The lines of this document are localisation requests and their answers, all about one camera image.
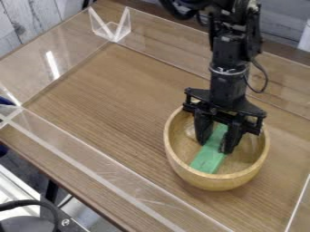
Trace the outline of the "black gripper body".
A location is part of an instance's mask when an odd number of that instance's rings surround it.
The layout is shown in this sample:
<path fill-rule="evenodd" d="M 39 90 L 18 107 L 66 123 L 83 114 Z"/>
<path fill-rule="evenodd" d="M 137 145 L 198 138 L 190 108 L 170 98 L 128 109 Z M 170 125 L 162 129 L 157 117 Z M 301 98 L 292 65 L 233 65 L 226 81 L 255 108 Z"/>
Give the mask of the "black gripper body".
<path fill-rule="evenodd" d="M 205 111 L 213 115 L 213 121 L 229 126 L 237 116 L 245 117 L 242 132 L 260 135 L 267 112 L 246 97 L 249 84 L 248 65 L 238 69 L 212 67 L 212 87 L 209 89 L 186 88 L 184 110 L 196 113 Z"/>

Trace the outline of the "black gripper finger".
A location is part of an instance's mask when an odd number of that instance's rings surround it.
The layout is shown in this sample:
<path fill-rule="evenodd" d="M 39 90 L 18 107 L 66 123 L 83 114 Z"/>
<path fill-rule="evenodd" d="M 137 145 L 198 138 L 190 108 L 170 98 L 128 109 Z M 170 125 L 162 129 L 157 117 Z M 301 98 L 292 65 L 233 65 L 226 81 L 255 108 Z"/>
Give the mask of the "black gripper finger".
<path fill-rule="evenodd" d="M 224 136 L 222 143 L 221 143 L 221 151 L 225 154 L 232 154 L 234 151 L 234 148 L 240 144 L 240 140 L 244 134 L 242 132 L 244 122 L 245 122 L 245 117 L 237 116 L 228 126 L 228 132 Z"/>
<path fill-rule="evenodd" d="M 214 132 L 214 116 L 205 111 L 196 110 L 194 126 L 197 141 L 200 145 L 204 146 Z"/>

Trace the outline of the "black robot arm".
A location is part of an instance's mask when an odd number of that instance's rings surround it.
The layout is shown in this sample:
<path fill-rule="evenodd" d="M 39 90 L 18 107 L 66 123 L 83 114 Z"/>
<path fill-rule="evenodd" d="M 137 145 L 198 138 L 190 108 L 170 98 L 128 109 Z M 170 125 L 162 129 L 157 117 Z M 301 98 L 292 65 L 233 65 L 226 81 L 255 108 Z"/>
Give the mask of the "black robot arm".
<path fill-rule="evenodd" d="M 209 29 L 212 85 L 209 89 L 186 88 L 184 110 L 194 115 L 197 141 L 205 144 L 217 122 L 228 126 L 220 150 L 230 154 L 248 133 L 263 132 L 267 112 L 246 98 L 250 68 L 260 67 L 263 52 L 261 7 L 257 0 L 160 0 L 180 20 L 209 19 L 200 24 Z"/>

